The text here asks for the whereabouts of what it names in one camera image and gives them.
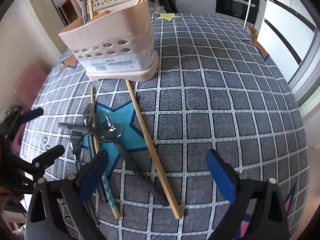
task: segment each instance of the yellow star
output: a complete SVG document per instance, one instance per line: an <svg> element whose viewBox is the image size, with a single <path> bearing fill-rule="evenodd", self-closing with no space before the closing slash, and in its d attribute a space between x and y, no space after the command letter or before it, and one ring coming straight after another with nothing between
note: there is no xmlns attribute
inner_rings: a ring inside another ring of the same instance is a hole
<svg viewBox="0 0 320 240"><path fill-rule="evenodd" d="M173 18L181 18L179 15L175 15L174 13L159 13L160 16L156 18L155 20L167 20L168 22L171 22Z"/></svg>

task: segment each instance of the built-in oven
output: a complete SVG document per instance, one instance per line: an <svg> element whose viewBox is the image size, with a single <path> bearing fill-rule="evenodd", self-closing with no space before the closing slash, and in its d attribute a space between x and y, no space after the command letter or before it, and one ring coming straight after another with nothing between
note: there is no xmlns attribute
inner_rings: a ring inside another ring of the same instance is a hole
<svg viewBox="0 0 320 240"><path fill-rule="evenodd" d="M245 20L249 0L217 0L216 12ZM255 24L259 0L251 0L247 22Z"/></svg>

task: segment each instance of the metal bolt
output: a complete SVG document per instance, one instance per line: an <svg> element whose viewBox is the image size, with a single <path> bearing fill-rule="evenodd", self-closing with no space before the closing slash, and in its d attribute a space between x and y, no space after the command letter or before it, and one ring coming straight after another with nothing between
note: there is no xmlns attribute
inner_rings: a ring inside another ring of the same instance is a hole
<svg viewBox="0 0 320 240"><path fill-rule="evenodd" d="M240 174L239 174L239 178L240 178L240 179L247 179L248 176L245 175L245 174L243 174L243 173L240 173Z"/></svg>
<svg viewBox="0 0 320 240"><path fill-rule="evenodd" d="M67 179L68 180L73 180L73 179L75 179L76 178L76 174L74 174L74 173L70 173L68 176L67 176Z"/></svg>
<svg viewBox="0 0 320 240"><path fill-rule="evenodd" d="M275 178L269 178L269 182L270 182L271 184L276 184L276 183L277 183L277 181L276 181Z"/></svg>
<svg viewBox="0 0 320 240"><path fill-rule="evenodd" d="M38 182L39 184L41 184L41 183L44 183L45 181L46 181L46 179L45 179L45 178L40 178L40 179L38 179L38 181L37 181L37 182Z"/></svg>

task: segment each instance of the gray tablecloth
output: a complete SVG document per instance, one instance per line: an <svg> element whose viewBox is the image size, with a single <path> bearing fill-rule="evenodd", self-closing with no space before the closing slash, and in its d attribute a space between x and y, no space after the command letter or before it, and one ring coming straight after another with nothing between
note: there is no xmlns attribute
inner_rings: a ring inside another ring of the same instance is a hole
<svg viewBox="0 0 320 240"><path fill-rule="evenodd" d="M108 240L207 239L229 207L204 162L207 150L215 148L252 179L276 178L283 198L296 185L288 212L292 235L306 199L309 166L303 123L287 82L270 57L263 59L246 42L251 36L233 19L182 16L172 22L153 17L159 69L150 81L132 86L184 217L175 220L169 207L141 192L120 159L110 183L123 218L115 220L109 204L94 194L99 229ZM61 61L70 56L67 50ZM60 72L62 65L52 69L43 85L34 107L44 108L44 116L27 124L22 143L23 158L29 161L47 144L65 146L65 155L47 169L48 180L75 171L68 132L57 123L82 123L90 86L106 106L130 101L124 80L90 82L79 63ZM156 177L147 151L134 157ZM89 161L88 150L82 161ZM69 229L77 237L72 224Z"/></svg>

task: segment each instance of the oven handle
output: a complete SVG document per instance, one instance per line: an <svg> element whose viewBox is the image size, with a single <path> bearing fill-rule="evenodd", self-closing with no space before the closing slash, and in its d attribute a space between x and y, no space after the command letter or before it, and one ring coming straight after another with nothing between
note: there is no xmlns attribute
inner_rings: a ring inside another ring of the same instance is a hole
<svg viewBox="0 0 320 240"><path fill-rule="evenodd" d="M245 4L245 5L248 5L249 3L244 1L244 0L232 0L232 1L235 1L235 2L239 2L239 3L242 3L242 4ZM256 5L255 4L250 4L250 7L255 7Z"/></svg>

